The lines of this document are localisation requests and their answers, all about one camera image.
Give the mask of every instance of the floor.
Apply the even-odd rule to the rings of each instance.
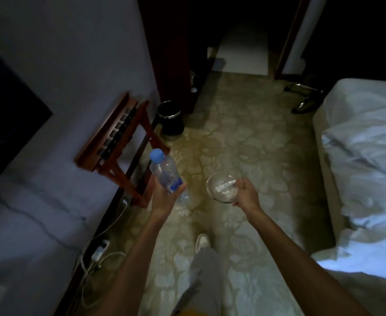
[[[257,75],[269,72],[268,36],[264,26],[253,21],[228,31],[218,49],[208,48],[211,55],[216,58],[213,71]]]
[[[266,213],[307,253],[334,245],[312,130],[312,115],[293,115],[299,95],[284,93],[285,81],[211,72],[186,129],[166,141],[193,209],[175,208],[160,232],[139,315],[168,316],[188,287],[188,268],[200,233],[209,234],[222,258],[222,315],[302,315],[268,250],[243,212],[212,200],[207,177],[215,171],[246,176]],[[147,152],[141,165],[148,161]],[[108,237],[110,251],[128,252],[148,210],[131,209],[124,228]],[[104,262],[87,283],[85,302],[100,297],[122,258]]]

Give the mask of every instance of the floral carpet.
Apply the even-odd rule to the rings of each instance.
[[[213,200],[205,186],[216,171],[248,177],[264,211],[306,252],[334,245],[312,115],[290,113],[302,97],[284,93],[286,84],[212,72],[194,113],[185,117],[184,133],[171,141],[163,138],[188,183],[192,208],[174,208],[159,234],[139,315],[170,315],[189,286],[200,233],[209,235],[221,256],[222,315],[302,315],[241,209]],[[148,214],[137,208],[123,230],[114,228],[109,235],[113,248],[127,252]],[[118,264],[107,266],[110,281]]]

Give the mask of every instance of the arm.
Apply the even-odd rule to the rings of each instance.
[[[370,315],[262,211],[259,194],[248,179],[237,180],[237,186],[234,206],[241,207],[259,233],[306,316]]]
[[[158,180],[155,180],[150,217],[129,255],[117,271],[109,291],[92,316],[137,315],[156,238],[171,213],[177,197],[186,187],[184,183],[177,191],[168,194]]]

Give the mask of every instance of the round glass dish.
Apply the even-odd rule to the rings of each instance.
[[[228,186],[220,192],[217,191],[217,187],[232,180],[235,180],[235,178],[229,174],[223,172],[213,173],[206,181],[206,190],[208,191],[209,196],[222,203],[232,203],[235,201],[238,188],[234,185]]]

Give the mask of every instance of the white wall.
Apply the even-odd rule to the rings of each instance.
[[[305,61],[301,58],[311,34],[316,28],[327,0],[310,0],[300,29],[292,45],[291,52],[286,60],[283,74],[301,74],[305,68]]]
[[[51,315],[117,190],[73,159],[124,91],[159,98],[136,0],[0,0],[0,56],[53,112],[0,176],[0,315]]]

